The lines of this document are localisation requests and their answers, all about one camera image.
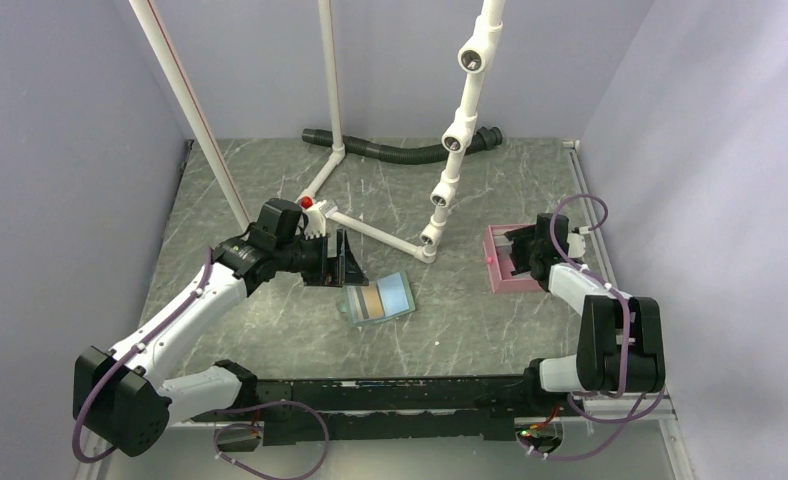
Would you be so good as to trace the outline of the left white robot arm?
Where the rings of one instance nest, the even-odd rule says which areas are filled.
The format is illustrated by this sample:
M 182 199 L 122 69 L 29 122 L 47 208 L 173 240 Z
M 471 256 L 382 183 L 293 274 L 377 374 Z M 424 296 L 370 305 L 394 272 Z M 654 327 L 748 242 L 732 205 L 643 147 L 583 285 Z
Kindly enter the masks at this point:
M 246 230 L 207 251 L 199 273 L 158 314 L 112 347 L 89 347 L 73 374 L 71 448 L 82 463 L 121 451 L 138 456 L 166 428 L 209 411 L 234 420 L 257 406 L 257 377 L 232 361 L 173 378 L 172 367 L 209 325 L 279 273 L 307 287 L 365 286 L 347 233 L 326 233 L 317 205 L 265 202 Z

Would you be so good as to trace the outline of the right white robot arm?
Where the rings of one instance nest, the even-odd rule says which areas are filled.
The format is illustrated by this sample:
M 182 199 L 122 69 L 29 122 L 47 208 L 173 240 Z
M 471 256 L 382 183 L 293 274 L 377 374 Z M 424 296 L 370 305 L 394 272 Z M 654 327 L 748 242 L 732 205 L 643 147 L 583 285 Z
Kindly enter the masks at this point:
M 538 377 L 521 388 L 527 411 L 544 415 L 560 393 L 653 393 L 665 384 L 660 307 L 627 294 L 582 262 L 582 236 L 562 214 L 540 214 L 534 224 L 503 234 L 512 274 L 528 276 L 580 315 L 576 352 L 537 359 Z

